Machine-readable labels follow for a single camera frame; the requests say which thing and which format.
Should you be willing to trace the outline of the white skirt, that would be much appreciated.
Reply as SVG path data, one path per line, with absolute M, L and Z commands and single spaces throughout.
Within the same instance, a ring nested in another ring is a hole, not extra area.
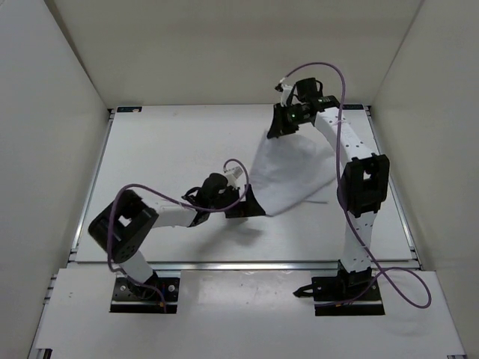
M 276 216 L 303 202 L 329 202 L 335 154 L 329 144 L 303 135 L 262 135 L 248 173 L 256 201 L 266 215 Z

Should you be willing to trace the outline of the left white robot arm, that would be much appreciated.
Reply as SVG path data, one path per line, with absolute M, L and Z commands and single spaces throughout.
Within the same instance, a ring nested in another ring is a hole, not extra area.
M 226 219 L 264 216 L 252 187 L 241 192 L 233 171 L 212 173 L 202 186 L 189 189 L 185 204 L 149 204 L 131 188 L 125 189 L 89 224 L 88 234 L 119 267 L 138 297 L 147 298 L 161 287 L 155 271 L 140 252 L 148 233 L 160 227 L 197 227 L 212 213 Z

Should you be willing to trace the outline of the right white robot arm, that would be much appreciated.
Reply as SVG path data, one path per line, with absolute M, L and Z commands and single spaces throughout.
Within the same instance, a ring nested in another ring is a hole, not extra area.
M 279 82 L 275 89 L 281 99 L 273 108 L 268 138 L 292 135 L 300 125 L 310 123 L 335 150 L 338 202 L 347 220 L 335 289 L 340 297 L 353 299 L 372 278 L 372 229 L 387 197 L 390 161 L 360 139 L 348 124 L 343 106 L 335 96 L 324 95 L 315 78 L 292 86 Z

